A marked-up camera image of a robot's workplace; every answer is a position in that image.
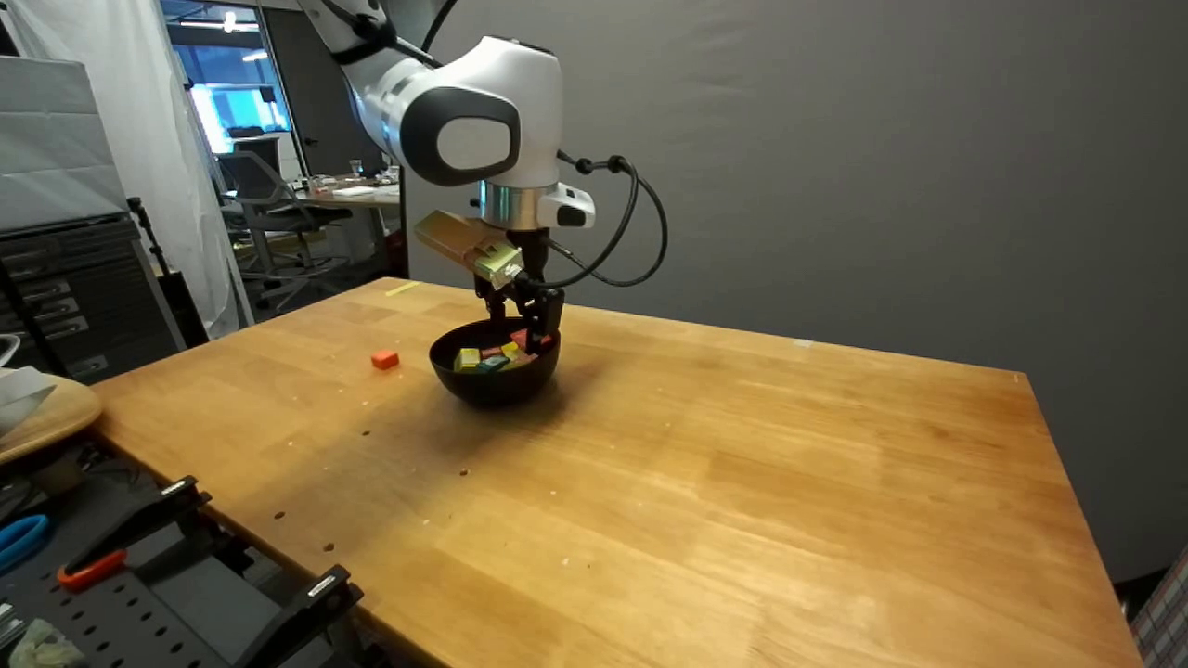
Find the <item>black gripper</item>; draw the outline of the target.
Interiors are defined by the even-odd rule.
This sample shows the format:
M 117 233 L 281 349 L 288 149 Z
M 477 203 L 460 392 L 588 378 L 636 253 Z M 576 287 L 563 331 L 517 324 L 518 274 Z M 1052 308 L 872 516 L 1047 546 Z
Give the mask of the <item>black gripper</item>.
M 547 253 L 547 229 L 507 229 L 482 244 L 477 296 L 495 324 L 506 324 L 506 305 L 517 305 L 531 336 L 562 327 L 563 295 L 547 282 Z

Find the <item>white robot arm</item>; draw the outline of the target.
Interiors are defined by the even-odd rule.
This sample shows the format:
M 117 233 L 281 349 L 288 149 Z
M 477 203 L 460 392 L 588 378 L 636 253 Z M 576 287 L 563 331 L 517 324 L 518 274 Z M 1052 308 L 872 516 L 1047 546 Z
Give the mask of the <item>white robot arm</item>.
M 365 133 L 435 186 L 474 186 L 477 216 L 525 253 L 511 282 L 482 277 L 489 319 L 517 300 L 531 339 L 562 327 L 563 295 L 543 277 L 562 209 L 562 58 L 477 37 L 442 63 L 396 34 L 390 0 L 298 0 L 341 67 Z

